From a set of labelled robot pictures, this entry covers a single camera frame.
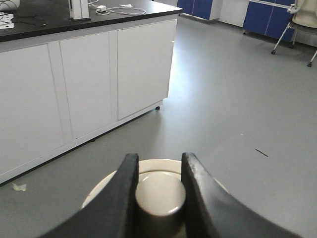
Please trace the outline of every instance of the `blue cabinet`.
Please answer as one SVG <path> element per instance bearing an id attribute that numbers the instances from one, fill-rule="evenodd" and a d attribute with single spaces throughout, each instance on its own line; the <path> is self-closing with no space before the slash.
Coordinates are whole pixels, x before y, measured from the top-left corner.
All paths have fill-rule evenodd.
<path id="1" fill-rule="evenodd" d="M 291 17 L 292 15 L 287 12 L 287 9 L 274 7 L 270 21 L 268 23 L 266 35 L 274 38 L 280 38 L 288 24 L 288 20 Z M 284 41 L 291 41 L 293 33 L 294 30 L 288 29 L 282 39 Z"/>
<path id="2" fill-rule="evenodd" d="M 243 29 L 266 36 L 280 38 L 288 20 L 292 17 L 287 6 L 294 0 L 251 0 L 244 20 Z M 284 41 L 291 41 L 294 30 L 288 29 Z"/>
<path id="3" fill-rule="evenodd" d="M 249 2 L 243 29 L 265 35 L 273 6 Z"/>
<path id="4" fill-rule="evenodd" d="M 194 0 L 178 0 L 177 6 L 182 8 L 184 13 L 193 15 Z"/>
<path id="5" fill-rule="evenodd" d="M 178 0 L 177 6 L 184 13 L 209 20 L 212 0 Z"/>
<path id="6" fill-rule="evenodd" d="M 195 0 L 193 16 L 209 20 L 211 5 L 212 0 Z"/>

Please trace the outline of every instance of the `gray floor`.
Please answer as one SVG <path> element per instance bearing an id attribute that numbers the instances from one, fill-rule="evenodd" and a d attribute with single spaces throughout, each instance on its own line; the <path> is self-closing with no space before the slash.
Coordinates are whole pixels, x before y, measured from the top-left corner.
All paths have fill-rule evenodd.
<path id="1" fill-rule="evenodd" d="M 243 36 L 180 18 L 169 97 L 94 143 L 0 187 L 0 237 L 32 238 L 79 210 L 121 163 L 192 151 L 239 200 L 305 238 L 317 237 L 317 62 L 314 48 Z M 255 149 L 266 153 L 268 157 Z"/>

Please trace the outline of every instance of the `paper scrap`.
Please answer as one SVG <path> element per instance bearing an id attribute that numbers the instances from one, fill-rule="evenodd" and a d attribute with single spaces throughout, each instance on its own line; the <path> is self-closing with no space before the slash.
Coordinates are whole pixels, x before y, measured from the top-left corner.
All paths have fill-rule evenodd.
<path id="1" fill-rule="evenodd" d="M 20 185 L 20 186 L 16 185 L 15 183 L 12 183 L 12 184 L 13 184 L 14 191 L 23 191 L 23 192 L 26 191 L 26 184 Z"/>

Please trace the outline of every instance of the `round lid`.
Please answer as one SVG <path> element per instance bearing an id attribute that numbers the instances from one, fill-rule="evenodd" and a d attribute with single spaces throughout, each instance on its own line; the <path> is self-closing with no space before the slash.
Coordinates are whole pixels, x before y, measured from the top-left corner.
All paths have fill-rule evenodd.
<path id="1" fill-rule="evenodd" d="M 182 182 L 169 172 L 152 172 L 139 181 L 135 197 L 145 212 L 169 216 L 183 206 L 186 194 Z"/>

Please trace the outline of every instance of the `black countertop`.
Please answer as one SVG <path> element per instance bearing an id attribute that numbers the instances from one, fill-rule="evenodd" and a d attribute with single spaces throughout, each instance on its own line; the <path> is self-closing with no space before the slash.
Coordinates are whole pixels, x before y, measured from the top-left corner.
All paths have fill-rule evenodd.
<path id="1" fill-rule="evenodd" d="M 89 8 L 88 21 L 69 20 L 68 0 L 21 0 L 18 13 L 21 16 L 36 15 L 44 19 L 46 26 L 35 26 L 17 22 L 12 29 L 0 29 L 0 42 L 72 31 L 96 26 L 104 26 L 128 21 L 178 14 L 182 9 L 151 0 L 100 0 L 96 5 L 119 7 L 119 4 L 132 4 L 146 10 L 145 15 L 130 16 L 111 13 L 106 16 L 97 15 Z"/>

